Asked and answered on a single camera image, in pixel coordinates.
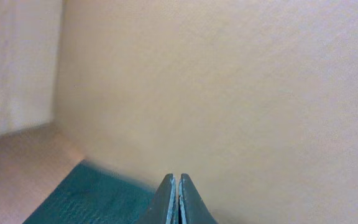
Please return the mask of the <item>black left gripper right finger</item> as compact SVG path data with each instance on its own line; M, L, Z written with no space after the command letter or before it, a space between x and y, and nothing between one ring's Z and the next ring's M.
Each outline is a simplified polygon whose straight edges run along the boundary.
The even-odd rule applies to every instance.
M178 217L181 224L218 224L198 193L191 177L182 174L178 186Z

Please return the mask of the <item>black shorts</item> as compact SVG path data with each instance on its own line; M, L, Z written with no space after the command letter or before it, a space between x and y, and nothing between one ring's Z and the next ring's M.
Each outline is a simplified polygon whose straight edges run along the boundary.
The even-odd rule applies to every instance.
M81 161L24 221L39 223L135 223L154 189Z

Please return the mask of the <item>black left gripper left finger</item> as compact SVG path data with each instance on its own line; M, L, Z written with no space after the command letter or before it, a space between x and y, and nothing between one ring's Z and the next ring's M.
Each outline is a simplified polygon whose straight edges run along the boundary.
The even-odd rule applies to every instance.
M137 224L175 224L177 222L176 180L167 174Z

